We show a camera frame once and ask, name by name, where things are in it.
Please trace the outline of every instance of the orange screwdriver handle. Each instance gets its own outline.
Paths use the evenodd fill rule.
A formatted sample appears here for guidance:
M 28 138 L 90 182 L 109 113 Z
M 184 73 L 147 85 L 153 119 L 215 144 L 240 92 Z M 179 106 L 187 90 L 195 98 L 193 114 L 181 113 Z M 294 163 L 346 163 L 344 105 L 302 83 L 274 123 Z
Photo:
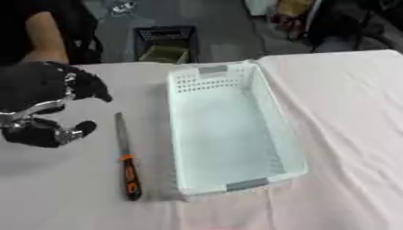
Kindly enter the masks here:
M 124 185 L 128 199 L 136 201 L 142 195 L 139 176 L 131 158 L 123 161 Z

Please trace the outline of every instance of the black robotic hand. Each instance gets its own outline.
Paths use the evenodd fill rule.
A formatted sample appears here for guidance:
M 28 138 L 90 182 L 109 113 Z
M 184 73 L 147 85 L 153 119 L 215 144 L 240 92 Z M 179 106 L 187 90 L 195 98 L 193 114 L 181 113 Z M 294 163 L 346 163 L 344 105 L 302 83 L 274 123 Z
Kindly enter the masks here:
M 0 69 L 0 128 L 4 138 L 29 146 L 59 147 L 86 137 L 92 121 L 73 128 L 41 119 L 62 111 L 69 100 L 96 97 L 111 102 L 106 85 L 96 75 L 54 62 L 33 62 Z

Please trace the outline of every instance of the white plastic basket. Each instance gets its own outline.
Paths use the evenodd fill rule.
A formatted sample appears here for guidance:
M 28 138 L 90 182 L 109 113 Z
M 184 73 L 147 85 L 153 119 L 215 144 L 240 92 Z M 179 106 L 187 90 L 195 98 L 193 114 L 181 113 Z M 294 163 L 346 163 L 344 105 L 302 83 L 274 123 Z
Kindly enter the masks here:
M 259 65 L 172 72 L 168 90 L 183 195 L 249 189 L 307 171 Z

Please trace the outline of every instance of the person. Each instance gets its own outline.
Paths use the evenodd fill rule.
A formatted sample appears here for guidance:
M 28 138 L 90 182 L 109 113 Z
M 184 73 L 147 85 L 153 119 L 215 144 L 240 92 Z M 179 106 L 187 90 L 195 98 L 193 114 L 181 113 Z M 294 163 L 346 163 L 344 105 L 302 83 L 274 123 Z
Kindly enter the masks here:
M 0 66 L 32 61 L 68 64 L 64 41 L 50 12 L 51 1 L 2 1 Z

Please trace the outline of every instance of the white bag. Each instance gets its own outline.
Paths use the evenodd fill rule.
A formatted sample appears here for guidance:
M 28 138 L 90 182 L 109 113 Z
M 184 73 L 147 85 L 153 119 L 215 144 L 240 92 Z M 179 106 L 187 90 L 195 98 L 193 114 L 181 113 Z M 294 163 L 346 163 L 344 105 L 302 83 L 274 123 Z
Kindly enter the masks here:
M 246 0 L 246 6 L 252 16 L 266 15 L 267 9 L 277 4 L 277 0 Z

